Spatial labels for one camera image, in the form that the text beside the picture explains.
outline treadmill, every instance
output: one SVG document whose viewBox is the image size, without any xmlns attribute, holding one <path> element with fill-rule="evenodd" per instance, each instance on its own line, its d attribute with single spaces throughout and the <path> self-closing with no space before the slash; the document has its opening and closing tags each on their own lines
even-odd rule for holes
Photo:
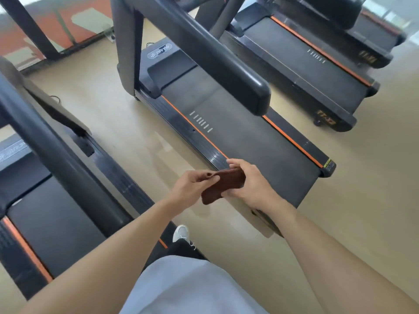
<svg viewBox="0 0 419 314">
<path fill-rule="evenodd" d="M 215 28 L 225 30 L 243 1 L 226 0 Z M 111 0 L 111 7 L 124 89 L 214 169 L 243 158 L 295 207 L 317 178 L 331 176 L 335 163 L 269 107 L 266 81 L 174 0 Z M 144 17 L 167 37 L 141 50 Z"/>
<path fill-rule="evenodd" d="M 0 114 L 16 132 L 0 142 L 0 262 L 30 299 L 154 203 L 81 121 L 3 57 Z M 174 230 L 170 222 L 146 265 Z"/>
<path fill-rule="evenodd" d="M 207 13 L 222 2 L 200 7 L 196 19 L 211 28 Z M 365 68 L 264 0 L 246 0 L 221 41 L 314 117 L 338 132 L 351 130 L 362 100 L 380 84 Z"/>
<path fill-rule="evenodd" d="M 406 41 L 404 31 L 366 8 L 361 10 L 354 26 L 345 30 L 329 21 L 307 1 L 275 0 L 275 5 L 298 24 L 322 35 L 355 62 L 383 68 L 393 59 L 391 50 Z"/>
</svg>

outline treadmill handrail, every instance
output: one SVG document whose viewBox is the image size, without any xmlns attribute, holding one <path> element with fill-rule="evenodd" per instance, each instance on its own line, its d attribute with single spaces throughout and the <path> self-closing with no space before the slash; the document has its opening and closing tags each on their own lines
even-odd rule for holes
<svg viewBox="0 0 419 314">
<path fill-rule="evenodd" d="M 106 237 L 132 220 L 117 199 L 2 73 L 0 114 Z"/>
<path fill-rule="evenodd" d="M 174 0 L 123 1 L 132 11 L 137 10 L 148 18 L 253 114 L 262 116 L 267 112 L 271 96 L 268 83 Z"/>
</svg>

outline wallet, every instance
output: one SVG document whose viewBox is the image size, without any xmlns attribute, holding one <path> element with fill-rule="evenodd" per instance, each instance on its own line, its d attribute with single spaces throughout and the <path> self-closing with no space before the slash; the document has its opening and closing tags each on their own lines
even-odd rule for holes
<svg viewBox="0 0 419 314">
<path fill-rule="evenodd" d="M 211 204 L 217 199 L 223 198 L 221 193 L 231 188 L 241 188 L 246 180 L 246 175 L 239 167 L 233 169 L 223 169 L 215 173 L 208 173 L 204 180 L 218 175 L 220 180 L 211 187 L 208 187 L 201 194 L 204 205 Z"/>
</svg>

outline beige floor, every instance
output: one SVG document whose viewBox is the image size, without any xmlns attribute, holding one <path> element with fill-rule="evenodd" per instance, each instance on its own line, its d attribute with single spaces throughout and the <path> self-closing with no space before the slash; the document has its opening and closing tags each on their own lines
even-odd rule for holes
<svg viewBox="0 0 419 314">
<path fill-rule="evenodd" d="M 146 24 L 144 44 L 160 38 Z M 274 88 L 271 106 L 337 163 L 333 176 L 319 179 L 299 210 L 419 301 L 419 50 L 398 50 L 397 59 L 375 73 L 380 92 L 362 103 L 350 132 L 313 126 Z M 207 164 L 124 91 L 116 64 L 115 45 L 101 41 L 31 79 L 59 96 L 157 201 L 184 170 Z M 197 247 L 267 311 L 322 312 L 284 239 L 240 203 L 198 203 L 174 221 L 186 224 Z"/>
</svg>

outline right hand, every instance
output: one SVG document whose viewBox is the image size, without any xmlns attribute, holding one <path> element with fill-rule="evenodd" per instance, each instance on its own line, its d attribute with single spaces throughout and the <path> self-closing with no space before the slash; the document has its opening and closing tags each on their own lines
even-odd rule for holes
<svg viewBox="0 0 419 314">
<path fill-rule="evenodd" d="M 283 199 L 272 189 L 269 182 L 260 173 L 256 165 L 241 159 L 227 159 L 230 168 L 241 167 L 246 175 L 242 188 L 226 190 L 223 197 L 237 197 L 242 199 L 251 209 L 258 209 L 269 214 Z"/>
</svg>

